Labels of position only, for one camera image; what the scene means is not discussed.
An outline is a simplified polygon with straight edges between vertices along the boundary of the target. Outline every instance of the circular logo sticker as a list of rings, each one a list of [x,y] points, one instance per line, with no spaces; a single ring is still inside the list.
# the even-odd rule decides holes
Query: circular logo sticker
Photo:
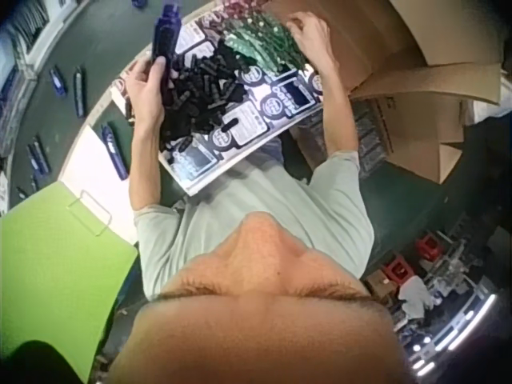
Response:
[[[219,148],[226,148],[231,144],[232,137],[231,132],[224,133],[221,130],[216,130],[211,135],[211,141]]]
[[[284,105],[278,98],[268,98],[263,103],[263,111],[267,116],[280,116],[284,111]]]
[[[323,94],[322,80],[320,79],[320,75],[316,74],[311,79],[311,85],[314,90],[316,90],[319,94]]]
[[[243,79],[251,84],[252,82],[259,82],[263,77],[263,71],[257,66],[252,66],[248,74],[242,74]]]

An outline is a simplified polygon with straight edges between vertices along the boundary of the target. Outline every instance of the hand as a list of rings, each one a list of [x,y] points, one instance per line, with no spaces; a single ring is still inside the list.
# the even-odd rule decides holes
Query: hand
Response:
[[[135,112],[135,133],[158,132],[163,123],[164,109],[160,83],[166,68],[166,59],[157,58],[149,74],[150,58],[141,58],[126,80],[126,89]]]
[[[330,28],[326,22],[311,12],[298,12],[290,16],[286,26],[320,75],[332,70],[338,71],[338,63],[330,44]]]

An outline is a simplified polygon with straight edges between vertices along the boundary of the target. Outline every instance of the sleeve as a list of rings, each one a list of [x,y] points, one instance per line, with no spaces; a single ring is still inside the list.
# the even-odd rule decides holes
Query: sleeve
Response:
[[[135,212],[142,283],[148,298],[159,294],[169,278],[171,248],[180,221],[178,212],[164,206],[148,206]]]
[[[337,227],[358,278],[366,269],[374,245],[371,225],[359,189],[359,155],[341,151],[332,155],[313,173],[310,188],[320,197]]]

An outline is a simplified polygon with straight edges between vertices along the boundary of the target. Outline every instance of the man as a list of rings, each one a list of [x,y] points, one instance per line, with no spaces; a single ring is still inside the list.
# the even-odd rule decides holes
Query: man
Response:
[[[327,24],[289,28],[324,86],[329,160],[305,186],[256,153],[191,198],[158,205],[163,62],[128,80],[137,115],[130,199],[144,290],[112,382],[404,382],[386,310],[358,278],[374,234],[358,187],[358,136]]]

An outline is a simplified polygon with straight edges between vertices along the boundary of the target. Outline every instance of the light gray t-shirt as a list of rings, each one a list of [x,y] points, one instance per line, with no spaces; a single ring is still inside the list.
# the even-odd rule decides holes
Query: light gray t-shirt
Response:
[[[211,252],[251,212],[268,212],[307,246],[360,278],[374,232],[359,191],[357,152],[338,152],[309,185],[255,153],[189,198],[184,212],[148,206],[135,213],[144,292],[148,298],[197,255]]]

